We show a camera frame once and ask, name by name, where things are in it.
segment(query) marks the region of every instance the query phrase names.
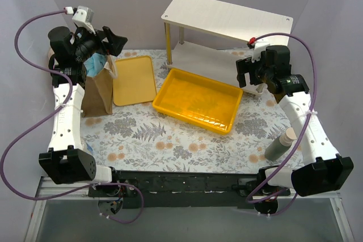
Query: beige bottle lid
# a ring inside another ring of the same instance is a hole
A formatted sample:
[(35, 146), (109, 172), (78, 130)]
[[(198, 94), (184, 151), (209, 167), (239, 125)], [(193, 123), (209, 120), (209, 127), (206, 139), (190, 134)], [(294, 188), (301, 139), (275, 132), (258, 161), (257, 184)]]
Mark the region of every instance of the beige bottle lid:
[(291, 146), (291, 144), (297, 139), (293, 128), (286, 129), (286, 132), (280, 136), (279, 140), (285, 147)]

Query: tablecloth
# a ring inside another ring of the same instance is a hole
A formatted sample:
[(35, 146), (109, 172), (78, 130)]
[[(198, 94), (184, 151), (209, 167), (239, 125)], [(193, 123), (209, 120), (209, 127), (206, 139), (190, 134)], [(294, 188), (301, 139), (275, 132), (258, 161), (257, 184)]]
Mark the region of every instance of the tablecloth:
[[(226, 50), (241, 56), (249, 50)], [(124, 50), (119, 58), (148, 55), (153, 59), (157, 90), (169, 69), (165, 50)], [(290, 122), (264, 90), (260, 97), (244, 93), (231, 132), (219, 135), (158, 113), (151, 102), (113, 106), (113, 114), (83, 118), (81, 135), (92, 147), (97, 164), (117, 170), (257, 173), (268, 165), (265, 148)], [(302, 166), (298, 148), (286, 166)]]

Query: gray floor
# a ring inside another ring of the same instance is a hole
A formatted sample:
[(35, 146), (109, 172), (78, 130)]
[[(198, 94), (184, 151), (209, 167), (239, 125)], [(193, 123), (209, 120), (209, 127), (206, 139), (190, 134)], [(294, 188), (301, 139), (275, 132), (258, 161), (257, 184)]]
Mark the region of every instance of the gray floor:
[[(287, 203), (280, 200), (280, 205)], [(117, 216), (130, 219), (135, 210)], [(230, 207), (148, 208), (122, 225), (100, 217), (97, 201), (48, 201), (38, 242), (52, 241), (342, 241), (329, 199), (297, 199), (267, 219)]]

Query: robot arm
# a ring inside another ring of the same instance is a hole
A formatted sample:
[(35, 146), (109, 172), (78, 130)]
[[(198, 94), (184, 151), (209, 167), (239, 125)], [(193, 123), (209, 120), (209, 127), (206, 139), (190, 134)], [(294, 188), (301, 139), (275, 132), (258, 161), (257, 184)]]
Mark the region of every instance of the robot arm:
[(83, 63), (95, 52), (118, 56), (127, 38), (114, 35), (108, 27), (103, 27), (103, 31), (94, 30), (91, 25), (93, 11), (86, 7), (67, 7), (66, 10), (68, 14), (75, 13), (73, 22), (79, 27), (74, 36), (66, 27), (57, 27), (48, 33), (54, 51), (49, 66), (69, 76), (73, 91), (66, 105), (62, 105), (69, 92), (69, 84), (63, 77), (52, 74), (55, 107), (63, 108), (54, 117), (48, 152), (39, 155), (39, 163), (56, 184), (111, 182), (111, 168), (96, 165), (94, 157), (81, 141), (81, 105), (86, 83)]
[[(287, 46), (269, 46), (266, 40), (256, 42), (258, 52), (236, 62), (240, 87), (244, 74), (250, 74), (253, 85), (267, 84), (286, 113), (296, 135), (302, 131), (306, 115), (310, 113), (309, 88), (301, 75), (291, 74), (290, 51)], [(267, 183), (268, 186), (293, 188), (302, 197), (341, 188), (353, 169), (350, 157), (342, 158), (326, 136), (317, 115), (313, 112), (301, 141), (304, 167), (283, 167)], [(262, 168), (260, 182), (277, 167)]]

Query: brown paper bag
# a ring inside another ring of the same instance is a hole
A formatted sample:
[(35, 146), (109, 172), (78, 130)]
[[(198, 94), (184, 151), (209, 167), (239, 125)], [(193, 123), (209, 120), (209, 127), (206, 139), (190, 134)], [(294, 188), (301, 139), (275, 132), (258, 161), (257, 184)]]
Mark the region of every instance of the brown paper bag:
[(85, 96), (82, 101), (84, 117), (112, 114), (113, 78), (117, 78), (114, 62), (107, 57), (105, 67), (95, 77), (86, 78)]

